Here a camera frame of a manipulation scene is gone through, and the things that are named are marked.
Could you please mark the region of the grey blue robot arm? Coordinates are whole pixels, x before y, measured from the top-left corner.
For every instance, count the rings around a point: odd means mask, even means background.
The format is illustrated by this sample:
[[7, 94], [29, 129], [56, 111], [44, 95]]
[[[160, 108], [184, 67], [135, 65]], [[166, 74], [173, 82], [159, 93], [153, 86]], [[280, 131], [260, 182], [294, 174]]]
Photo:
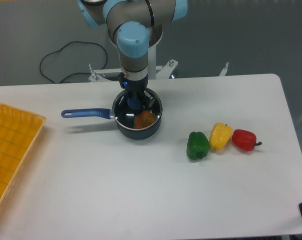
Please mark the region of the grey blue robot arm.
[[109, 38], [119, 53], [120, 85], [127, 94], [128, 106], [139, 110], [148, 84], [150, 31], [185, 17], [188, 1], [79, 0], [77, 3], [88, 25], [107, 25]]

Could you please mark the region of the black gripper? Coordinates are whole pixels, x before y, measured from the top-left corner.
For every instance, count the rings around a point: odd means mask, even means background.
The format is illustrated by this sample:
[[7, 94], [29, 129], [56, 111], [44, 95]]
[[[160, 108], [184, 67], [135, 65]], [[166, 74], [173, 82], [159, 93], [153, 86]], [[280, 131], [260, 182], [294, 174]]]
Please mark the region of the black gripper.
[[148, 84], [148, 74], [139, 80], [130, 80], [125, 77], [125, 74], [118, 75], [120, 87], [126, 91], [127, 99], [134, 97], [134, 94], [139, 96], [141, 110], [152, 110], [155, 104], [155, 97], [146, 89]]

